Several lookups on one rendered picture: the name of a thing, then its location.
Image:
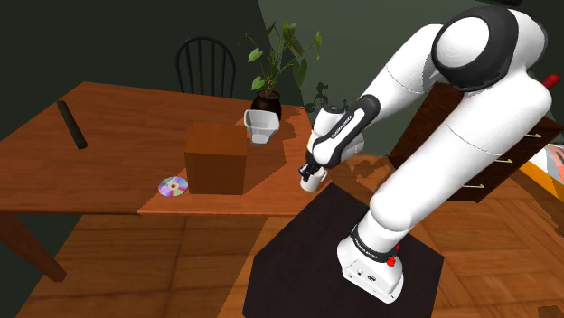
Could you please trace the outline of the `white cup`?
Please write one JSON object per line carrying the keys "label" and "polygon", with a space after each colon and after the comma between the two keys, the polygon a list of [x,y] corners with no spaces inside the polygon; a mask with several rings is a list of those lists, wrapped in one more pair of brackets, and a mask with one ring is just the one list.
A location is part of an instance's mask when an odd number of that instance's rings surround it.
{"label": "white cup", "polygon": [[314,174],[308,174],[308,178],[302,177],[300,186],[304,191],[316,192],[320,184],[324,181],[326,175],[327,171],[324,168],[320,168]]}

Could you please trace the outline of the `white square bowl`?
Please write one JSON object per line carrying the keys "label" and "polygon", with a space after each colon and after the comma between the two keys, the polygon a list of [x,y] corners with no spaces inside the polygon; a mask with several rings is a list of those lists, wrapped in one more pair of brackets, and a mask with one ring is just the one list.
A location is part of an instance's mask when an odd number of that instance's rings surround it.
{"label": "white square bowl", "polygon": [[274,112],[248,109],[244,114],[244,125],[251,142],[264,145],[279,130],[279,119]]}

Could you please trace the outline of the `green potted plant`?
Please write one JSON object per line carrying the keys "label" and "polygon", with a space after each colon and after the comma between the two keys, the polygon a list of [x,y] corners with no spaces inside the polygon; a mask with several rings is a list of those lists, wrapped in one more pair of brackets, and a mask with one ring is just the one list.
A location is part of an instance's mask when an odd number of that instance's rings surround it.
{"label": "green potted plant", "polygon": [[295,23],[284,22],[282,30],[279,31],[275,21],[266,29],[264,37],[267,39],[272,32],[277,36],[277,46],[274,49],[262,50],[248,32],[242,35],[238,45],[241,46],[245,41],[249,41],[253,45],[253,50],[248,55],[247,63],[256,62],[260,67],[260,74],[251,82],[251,90],[256,92],[256,97],[250,108],[275,113],[277,118],[281,119],[280,94],[275,91],[280,76],[286,70],[292,70],[296,85],[302,86],[308,72],[305,54],[315,48],[315,57],[319,60],[323,36],[317,32],[315,39],[309,45],[303,46],[296,38]]}

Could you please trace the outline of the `brown cardboard box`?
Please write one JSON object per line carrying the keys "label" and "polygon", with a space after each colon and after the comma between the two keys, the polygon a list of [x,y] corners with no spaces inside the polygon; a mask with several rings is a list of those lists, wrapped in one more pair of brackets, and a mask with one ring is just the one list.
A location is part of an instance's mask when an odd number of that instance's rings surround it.
{"label": "brown cardboard box", "polygon": [[195,122],[184,148],[191,194],[241,195],[247,159],[244,126]]}

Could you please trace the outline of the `black robot stand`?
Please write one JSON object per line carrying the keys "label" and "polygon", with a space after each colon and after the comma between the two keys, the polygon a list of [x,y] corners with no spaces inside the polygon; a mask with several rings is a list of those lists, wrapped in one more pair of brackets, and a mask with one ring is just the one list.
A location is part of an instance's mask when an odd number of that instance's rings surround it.
{"label": "black robot stand", "polygon": [[331,183],[254,257],[245,318],[431,318],[444,258],[411,235],[399,244],[404,286],[385,304],[347,281],[337,245],[367,206]]}

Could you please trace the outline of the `shiny compact disc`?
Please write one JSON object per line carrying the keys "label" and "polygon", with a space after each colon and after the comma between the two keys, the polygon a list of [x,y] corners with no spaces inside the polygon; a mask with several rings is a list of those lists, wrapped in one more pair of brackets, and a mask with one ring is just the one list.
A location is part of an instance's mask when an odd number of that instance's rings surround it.
{"label": "shiny compact disc", "polygon": [[173,176],[159,183],[158,191],[165,197],[175,197],[184,194],[188,190],[188,182],[180,176]]}

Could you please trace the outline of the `black spindle-back chair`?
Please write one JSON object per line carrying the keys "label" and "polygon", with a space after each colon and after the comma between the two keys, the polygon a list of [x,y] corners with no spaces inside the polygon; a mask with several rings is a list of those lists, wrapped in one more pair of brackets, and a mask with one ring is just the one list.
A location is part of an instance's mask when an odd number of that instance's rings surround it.
{"label": "black spindle-back chair", "polygon": [[185,40],[177,49],[174,68],[180,91],[203,95],[204,67],[203,48],[209,44],[209,89],[212,96],[232,98],[237,67],[230,49],[211,36],[194,36]]}

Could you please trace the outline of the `brown wooden table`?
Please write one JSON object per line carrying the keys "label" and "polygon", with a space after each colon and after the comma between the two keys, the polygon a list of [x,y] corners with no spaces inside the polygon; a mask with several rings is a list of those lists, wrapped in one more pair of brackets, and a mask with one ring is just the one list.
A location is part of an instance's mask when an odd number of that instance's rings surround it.
{"label": "brown wooden table", "polygon": [[64,96],[87,145],[79,149],[56,105],[0,140],[0,243],[55,282],[65,271],[24,226],[23,213],[294,216],[311,200],[297,169],[310,134],[306,111],[286,106],[279,131],[250,145],[241,195],[165,198],[184,172],[192,125],[240,126],[247,100],[83,82]]}

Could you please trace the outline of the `dark wooden chest of drawers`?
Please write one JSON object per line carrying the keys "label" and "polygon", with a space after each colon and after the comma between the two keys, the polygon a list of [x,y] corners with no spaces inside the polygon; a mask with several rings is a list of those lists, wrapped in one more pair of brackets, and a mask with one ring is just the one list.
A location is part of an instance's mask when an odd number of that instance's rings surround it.
{"label": "dark wooden chest of drawers", "polygon": [[[391,164],[399,168],[456,108],[462,97],[463,94],[449,84],[434,85],[391,151]],[[563,125],[548,117],[542,118],[524,138],[461,187],[450,199],[481,201],[563,131]]]}

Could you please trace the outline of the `black cylinder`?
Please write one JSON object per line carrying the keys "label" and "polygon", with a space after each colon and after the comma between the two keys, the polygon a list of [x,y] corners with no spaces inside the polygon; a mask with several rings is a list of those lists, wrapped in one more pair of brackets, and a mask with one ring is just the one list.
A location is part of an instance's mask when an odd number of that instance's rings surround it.
{"label": "black cylinder", "polygon": [[80,150],[87,148],[88,143],[84,135],[82,134],[74,116],[72,115],[67,103],[64,100],[58,100],[57,107],[77,148]]}

